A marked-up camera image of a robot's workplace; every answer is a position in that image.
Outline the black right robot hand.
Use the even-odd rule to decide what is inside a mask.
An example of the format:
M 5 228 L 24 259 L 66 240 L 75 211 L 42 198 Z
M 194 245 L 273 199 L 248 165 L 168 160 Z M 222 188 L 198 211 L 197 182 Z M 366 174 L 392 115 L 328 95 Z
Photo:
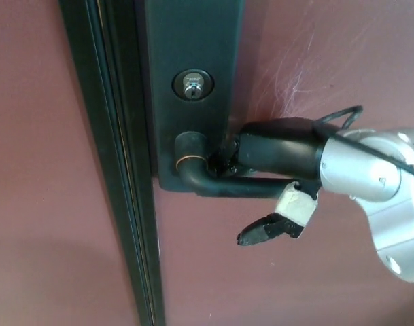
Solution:
M 243 228 L 237 235 L 239 246 L 302 234 L 318 206 L 324 145 L 313 131 L 312 120 L 279 118 L 246 123 L 231 144 L 209 158 L 219 177 L 242 177 L 250 170 L 285 177 L 274 211 Z

